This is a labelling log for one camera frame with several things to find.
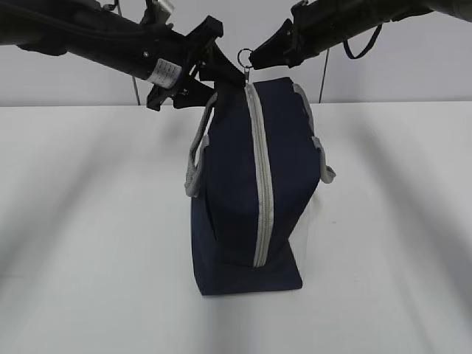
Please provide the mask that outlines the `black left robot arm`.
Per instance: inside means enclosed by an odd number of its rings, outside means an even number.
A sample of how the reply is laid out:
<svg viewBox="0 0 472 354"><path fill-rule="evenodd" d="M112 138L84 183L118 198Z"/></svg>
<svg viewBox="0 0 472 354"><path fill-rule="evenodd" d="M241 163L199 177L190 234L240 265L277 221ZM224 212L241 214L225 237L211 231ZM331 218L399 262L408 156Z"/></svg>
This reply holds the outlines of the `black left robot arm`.
<svg viewBox="0 0 472 354"><path fill-rule="evenodd" d="M169 18L170 1L146 1L139 23L119 13L118 1L2 1L1 45L28 52L79 57L147 81L153 88L146 106L158 111L206 105L215 89L208 84L244 86L244 74L216 44L223 24L207 16L182 35Z"/></svg>

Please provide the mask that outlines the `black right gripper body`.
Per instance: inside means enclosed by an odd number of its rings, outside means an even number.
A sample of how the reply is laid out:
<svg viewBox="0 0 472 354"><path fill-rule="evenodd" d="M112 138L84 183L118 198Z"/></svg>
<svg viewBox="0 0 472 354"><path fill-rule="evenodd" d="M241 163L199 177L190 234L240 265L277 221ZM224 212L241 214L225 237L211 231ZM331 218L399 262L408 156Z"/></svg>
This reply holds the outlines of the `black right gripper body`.
<svg viewBox="0 0 472 354"><path fill-rule="evenodd" d="M283 63L299 66L339 44L339 1L300 1L291 8L293 23Z"/></svg>

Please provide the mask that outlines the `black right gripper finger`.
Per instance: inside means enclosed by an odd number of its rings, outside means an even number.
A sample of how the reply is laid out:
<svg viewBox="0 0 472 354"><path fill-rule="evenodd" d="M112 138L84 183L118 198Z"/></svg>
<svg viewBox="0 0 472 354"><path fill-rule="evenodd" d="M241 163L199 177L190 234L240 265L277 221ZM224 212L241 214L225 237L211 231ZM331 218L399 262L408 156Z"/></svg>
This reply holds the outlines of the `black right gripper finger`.
<svg viewBox="0 0 472 354"><path fill-rule="evenodd" d="M293 22L285 20L268 40L251 52L249 61L252 68L290 67L293 36Z"/></svg>

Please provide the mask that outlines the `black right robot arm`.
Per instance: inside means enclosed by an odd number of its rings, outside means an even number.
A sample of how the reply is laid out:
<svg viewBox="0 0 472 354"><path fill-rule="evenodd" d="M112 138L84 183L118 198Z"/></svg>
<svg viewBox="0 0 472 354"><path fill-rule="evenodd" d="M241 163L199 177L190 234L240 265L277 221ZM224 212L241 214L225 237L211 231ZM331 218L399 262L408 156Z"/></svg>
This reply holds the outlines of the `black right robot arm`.
<svg viewBox="0 0 472 354"><path fill-rule="evenodd" d="M470 1L299 1L292 19L254 49L249 62L256 70L274 66L289 68L342 44L351 59L363 57L374 45L383 24L405 18L443 13L471 21ZM363 51L354 55L347 41L367 30L375 32Z"/></svg>

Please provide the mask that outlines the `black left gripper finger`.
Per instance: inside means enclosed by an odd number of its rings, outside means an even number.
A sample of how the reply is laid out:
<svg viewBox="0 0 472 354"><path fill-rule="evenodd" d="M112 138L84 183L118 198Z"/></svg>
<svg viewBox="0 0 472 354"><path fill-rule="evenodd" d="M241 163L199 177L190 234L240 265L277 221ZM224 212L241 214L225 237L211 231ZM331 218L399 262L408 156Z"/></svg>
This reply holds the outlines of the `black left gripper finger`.
<svg viewBox="0 0 472 354"><path fill-rule="evenodd" d="M173 107L176 109L204 107L214 93L214 88L191 79L173 95Z"/></svg>
<svg viewBox="0 0 472 354"><path fill-rule="evenodd" d="M214 38L203 39L201 45L201 81L245 86L244 73L225 56Z"/></svg>

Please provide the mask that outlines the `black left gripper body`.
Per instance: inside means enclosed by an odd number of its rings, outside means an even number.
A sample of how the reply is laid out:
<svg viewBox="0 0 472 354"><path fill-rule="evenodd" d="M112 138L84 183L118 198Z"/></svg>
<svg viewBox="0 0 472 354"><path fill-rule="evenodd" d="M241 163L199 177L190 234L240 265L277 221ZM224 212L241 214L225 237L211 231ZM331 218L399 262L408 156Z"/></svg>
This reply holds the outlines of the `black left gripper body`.
<svg viewBox="0 0 472 354"><path fill-rule="evenodd" d="M147 81L153 88L147 96L146 106L158 111L163 103L170 99L189 80L201 83L202 40L223 36L223 23L212 16L207 16L194 30L181 35L172 29L167 36L156 42L156 49L150 53L152 71Z"/></svg>

